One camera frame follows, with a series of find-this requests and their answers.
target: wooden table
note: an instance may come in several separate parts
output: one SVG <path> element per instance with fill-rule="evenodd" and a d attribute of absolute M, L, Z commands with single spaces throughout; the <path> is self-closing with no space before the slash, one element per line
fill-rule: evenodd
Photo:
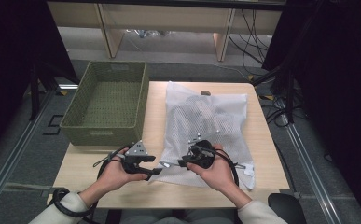
<path fill-rule="evenodd" d="M 289 189 L 282 164 L 264 119 L 255 89 L 245 83 L 179 82 L 196 92 L 211 94 L 248 94 L 247 118 L 243 136 L 255 163 L 256 187 L 247 193 L 266 202 L 271 193 Z M 152 169 L 158 165 L 163 151 L 165 132 L 165 97 L 167 82 L 150 82 L 143 143 L 154 162 L 141 163 Z M 83 190 L 96 180 L 99 166 L 92 165 L 118 147 L 73 146 L 70 144 L 61 169 L 53 185 L 70 190 Z M 209 188 L 181 186 L 163 182 L 131 182 L 117 191 L 106 194 L 98 204 L 102 208 L 202 208 L 234 207 L 220 192 Z"/>

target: green plastic basket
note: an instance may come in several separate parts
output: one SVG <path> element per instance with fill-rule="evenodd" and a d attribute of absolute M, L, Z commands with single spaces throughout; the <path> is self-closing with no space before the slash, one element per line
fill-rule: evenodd
<path fill-rule="evenodd" d="M 124 146 L 142 139 L 146 63 L 90 62 L 61 128 L 76 146 Z"/>

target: cable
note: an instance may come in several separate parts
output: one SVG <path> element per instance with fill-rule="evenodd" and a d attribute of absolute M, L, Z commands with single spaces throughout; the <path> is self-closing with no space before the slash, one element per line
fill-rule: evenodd
<path fill-rule="evenodd" d="M 243 15 L 244 21 L 246 22 L 247 29 L 248 29 L 248 31 L 250 33 L 250 36 L 252 36 L 253 39 L 255 40 L 255 43 L 257 45 L 258 54 L 261 57 L 261 59 L 263 59 L 264 56 L 263 56 L 263 54 L 262 54 L 262 52 L 260 50 L 260 47 L 258 45 L 258 41 L 257 41 L 257 38 L 256 38 L 256 36 L 257 36 L 257 33 L 256 33 L 256 12 L 253 10 L 253 26 L 252 26 L 252 28 L 250 28 L 249 22 L 247 21 L 247 18 L 244 15 L 243 9 L 242 9 L 242 15 Z"/>
<path fill-rule="evenodd" d="M 266 46 L 265 44 L 264 44 L 264 42 L 262 42 L 260 39 L 259 39 L 259 37 L 258 37 L 258 35 L 256 35 L 256 38 L 257 38 L 257 40 L 265 47 L 265 48 L 269 48 L 269 46 Z"/>
<path fill-rule="evenodd" d="M 233 70 L 233 71 L 237 71 L 239 74 L 242 75 L 242 77 L 248 79 L 241 71 L 239 71 L 238 69 L 235 69 L 235 68 L 229 68 L 229 67 L 224 67 L 224 66 L 221 66 L 221 65 L 216 65 L 216 64 L 211 64 L 212 66 L 216 66 L 216 67 L 219 67 L 219 68 L 224 68 L 224 69 L 228 69 L 228 70 Z"/>
<path fill-rule="evenodd" d="M 236 172 L 235 164 L 232 162 L 231 159 L 229 159 L 229 155 L 227 154 L 227 152 L 225 152 L 222 149 L 217 150 L 217 149 L 210 149 L 207 147 L 203 147 L 202 149 L 212 153 L 213 155 L 218 155 L 219 157 L 223 158 L 224 161 L 226 161 L 229 164 L 229 168 L 232 171 L 232 175 L 233 175 L 233 181 L 235 182 L 236 186 L 239 187 L 239 177 L 238 177 L 238 173 Z M 223 155 L 221 153 L 217 153 L 217 151 L 222 151 L 225 153 L 225 155 Z"/>
<path fill-rule="evenodd" d="M 272 101 L 272 105 L 263 105 L 262 107 L 270 107 L 270 110 L 268 111 L 267 115 L 265 115 L 265 120 L 267 121 L 268 124 L 270 124 L 271 122 L 274 122 L 274 124 L 277 127 L 286 127 L 289 125 L 289 123 L 287 122 L 286 124 L 280 124 L 277 119 L 280 118 L 280 116 L 282 116 L 283 114 L 285 114 L 287 111 L 285 110 L 285 108 L 281 108 L 280 106 L 276 105 L 277 101 L 279 98 L 275 97 Z M 308 119 L 308 116 L 301 116 L 301 115 L 297 115 L 294 113 L 294 111 L 302 109 L 302 103 L 300 105 L 295 105 L 292 108 L 292 113 L 291 115 L 300 119 Z"/>
<path fill-rule="evenodd" d="M 254 31 L 254 37 L 255 37 L 255 41 L 256 41 L 256 45 L 257 45 L 257 49 L 258 49 L 258 53 L 260 55 L 260 57 L 263 59 L 263 61 L 265 61 L 265 55 L 262 53 L 261 51 L 261 47 L 258 44 L 259 37 L 257 35 L 257 28 L 256 28 L 256 16 L 257 16 L 257 12 L 255 10 L 253 10 L 253 26 L 252 26 L 252 31 Z"/>
<path fill-rule="evenodd" d="M 238 35 L 239 35 L 239 37 L 241 38 L 241 40 L 243 40 L 244 42 L 248 43 L 248 41 L 247 41 L 247 40 L 243 39 L 243 37 L 242 37 L 242 35 L 241 35 L 241 34 L 238 34 Z M 252 47 L 258 48 L 258 46 L 254 45 L 254 44 L 251 44 L 251 43 L 248 43 L 248 44 L 249 44 L 250 46 L 252 46 Z"/>
<path fill-rule="evenodd" d="M 122 149 L 124 149 L 124 148 L 126 148 L 126 147 L 131 148 L 132 145 L 127 145 L 127 146 L 125 146 L 125 147 L 121 147 L 121 148 L 119 148 L 119 149 L 111 152 L 110 154 L 108 154 L 108 155 L 107 155 L 106 157 L 104 157 L 102 160 L 97 161 L 97 162 L 95 162 L 95 163 L 93 164 L 93 167 L 96 167 L 96 166 L 99 165 L 101 162 L 103 162 L 101 168 L 99 169 L 98 177 L 97 177 L 96 179 L 99 179 L 99 177 L 101 176 L 101 174 L 104 172 L 104 169 L 105 169 L 105 167 L 107 166 L 107 164 L 108 164 L 109 162 L 111 162 L 111 160 L 112 160 L 117 154 L 119 154 L 119 152 L 120 152 Z M 96 208 L 96 206 L 98 205 L 98 202 L 94 203 L 92 207 L 95 207 L 95 208 Z M 93 209 L 93 210 L 90 212 L 90 221 L 91 221 L 92 223 L 93 223 L 93 217 L 94 217 L 94 215 L 95 215 L 95 209 Z"/>
<path fill-rule="evenodd" d="M 235 41 L 233 41 L 233 39 L 231 37 L 229 37 L 229 40 L 232 42 L 232 44 L 234 44 L 236 46 L 236 48 L 238 48 L 241 52 L 243 52 L 243 54 L 247 54 L 248 56 L 250 56 L 252 59 L 256 60 L 256 62 L 262 64 L 262 61 L 258 58 L 256 58 L 254 55 L 252 55 L 251 53 L 247 52 L 245 49 L 242 49 L 241 47 L 239 47 Z"/>
<path fill-rule="evenodd" d="M 242 56 L 243 69 L 244 69 L 246 72 L 248 72 L 248 73 L 250 73 L 251 75 L 253 75 L 253 76 L 262 76 L 261 74 L 256 74 L 256 73 L 250 72 L 250 71 L 246 68 L 246 65 L 244 64 L 244 55 L 245 55 L 246 53 L 247 53 L 247 55 L 251 56 L 254 60 L 256 60 L 257 62 L 259 62 L 260 64 L 262 64 L 262 62 L 261 62 L 259 59 L 257 59 L 255 56 L 251 55 L 250 53 L 248 53 L 248 52 L 246 51 L 249 42 L 247 41 L 246 43 L 247 43 L 247 44 L 246 44 L 246 47 L 244 47 L 244 49 L 241 49 L 241 51 L 243 52 L 243 56 Z"/>

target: sleeve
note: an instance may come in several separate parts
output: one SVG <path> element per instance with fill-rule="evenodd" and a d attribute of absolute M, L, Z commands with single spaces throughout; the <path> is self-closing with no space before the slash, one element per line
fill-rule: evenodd
<path fill-rule="evenodd" d="M 271 208 L 260 201 L 252 201 L 238 209 L 238 217 L 244 224 L 286 223 Z"/>
<path fill-rule="evenodd" d="M 61 204 L 73 212 L 84 212 L 88 210 L 87 205 L 77 193 L 70 192 L 61 199 Z M 42 213 L 35 217 L 30 224 L 76 224 L 80 217 L 69 217 L 60 212 L 54 204 L 46 208 Z"/>

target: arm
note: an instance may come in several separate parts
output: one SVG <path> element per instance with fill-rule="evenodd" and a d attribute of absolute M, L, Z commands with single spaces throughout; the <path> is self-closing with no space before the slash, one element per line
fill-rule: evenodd
<path fill-rule="evenodd" d="M 125 148 L 119 153 L 124 154 L 128 149 Z M 114 157 L 102 172 L 99 179 L 84 189 L 80 193 L 69 193 L 61 200 L 61 204 L 74 212 L 87 211 L 94 203 L 99 201 L 106 193 L 120 189 L 126 183 L 147 179 L 145 174 L 127 174 L 122 168 L 120 157 Z M 69 217 L 61 213 L 55 205 L 46 208 L 31 223 L 78 223 L 80 218 Z"/>
<path fill-rule="evenodd" d="M 223 149 L 219 144 L 213 147 Z M 238 208 L 238 216 L 243 223 L 285 223 L 266 204 L 253 201 L 235 185 L 229 165 L 221 157 L 216 156 L 215 162 L 208 169 L 192 163 L 188 163 L 187 167 L 199 175 L 210 188 L 220 191 L 232 201 Z"/>

